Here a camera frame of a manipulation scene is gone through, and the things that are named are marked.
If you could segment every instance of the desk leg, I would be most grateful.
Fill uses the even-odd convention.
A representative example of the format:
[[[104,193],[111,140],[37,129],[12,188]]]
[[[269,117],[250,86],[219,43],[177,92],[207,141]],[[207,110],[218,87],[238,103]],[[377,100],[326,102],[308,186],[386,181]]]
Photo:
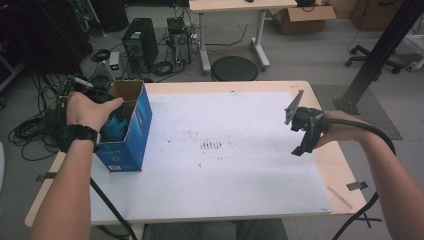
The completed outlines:
[[[264,29],[265,14],[266,14],[266,10],[261,10],[261,12],[259,13],[256,38],[252,38],[252,45],[255,47],[256,53],[259,55],[259,59],[261,60],[261,63],[262,63],[262,71],[265,71],[266,68],[269,68],[271,66],[261,46],[261,38],[262,38],[262,31]]]
[[[204,13],[199,13],[199,28],[200,28],[200,59],[202,60],[203,73],[207,74],[211,71],[209,63],[208,52],[206,51],[205,43],[205,28],[203,22]]]
[[[142,224],[142,223],[132,224],[131,228],[133,229],[137,239],[142,240],[143,239],[143,233],[144,233],[144,224]]]

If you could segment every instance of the cardboard box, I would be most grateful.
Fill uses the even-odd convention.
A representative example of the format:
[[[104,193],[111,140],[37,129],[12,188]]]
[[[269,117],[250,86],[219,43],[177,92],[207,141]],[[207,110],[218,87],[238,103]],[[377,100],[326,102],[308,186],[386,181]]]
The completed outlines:
[[[336,19],[333,6],[315,6],[283,9],[274,14],[272,22],[283,34],[313,33],[321,32],[330,19]]]
[[[152,110],[143,81],[115,81],[109,93],[124,98],[129,109],[128,130],[124,140],[101,142],[96,155],[111,172],[141,171]]]
[[[383,31],[402,4],[403,0],[387,4],[379,0],[359,0],[351,21],[361,31]]]
[[[358,0],[327,0],[334,7],[337,19],[350,19],[355,11]]]

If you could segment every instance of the leg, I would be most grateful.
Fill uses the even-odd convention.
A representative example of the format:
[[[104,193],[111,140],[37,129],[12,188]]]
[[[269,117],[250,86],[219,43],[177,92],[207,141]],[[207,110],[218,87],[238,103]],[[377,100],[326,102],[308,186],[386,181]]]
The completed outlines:
[[[236,237],[237,240],[288,240],[280,218],[237,221]]]
[[[199,28],[200,28],[200,60],[202,60],[203,73],[211,71],[211,64],[209,63],[208,52],[206,51],[205,43],[205,27],[203,22],[204,13],[199,13]]]
[[[201,235],[199,223],[149,224],[143,240],[197,240]]]
[[[258,19],[258,29],[256,30],[256,38],[252,38],[253,47],[255,48],[256,53],[259,55],[259,59],[261,60],[261,63],[262,63],[262,70],[265,70],[265,68],[269,68],[271,66],[261,46],[262,30],[264,28],[265,14],[266,14],[265,10],[260,11],[259,19]]]

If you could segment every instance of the gray pants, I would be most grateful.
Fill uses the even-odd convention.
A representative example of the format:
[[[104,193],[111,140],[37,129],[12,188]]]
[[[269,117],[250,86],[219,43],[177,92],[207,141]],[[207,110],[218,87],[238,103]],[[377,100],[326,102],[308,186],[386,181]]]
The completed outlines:
[[[281,219],[232,221],[237,240],[288,240]],[[197,240],[202,231],[199,223],[149,224],[144,240]]]

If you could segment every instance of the blue box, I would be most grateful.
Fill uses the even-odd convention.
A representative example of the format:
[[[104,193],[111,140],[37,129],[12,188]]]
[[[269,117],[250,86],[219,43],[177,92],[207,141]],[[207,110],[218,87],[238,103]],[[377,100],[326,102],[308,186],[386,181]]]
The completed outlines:
[[[141,171],[152,109],[143,81],[115,81],[109,91],[114,97],[124,98],[129,111],[129,125],[121,142],[101,142],[96,155],[111,172]]]

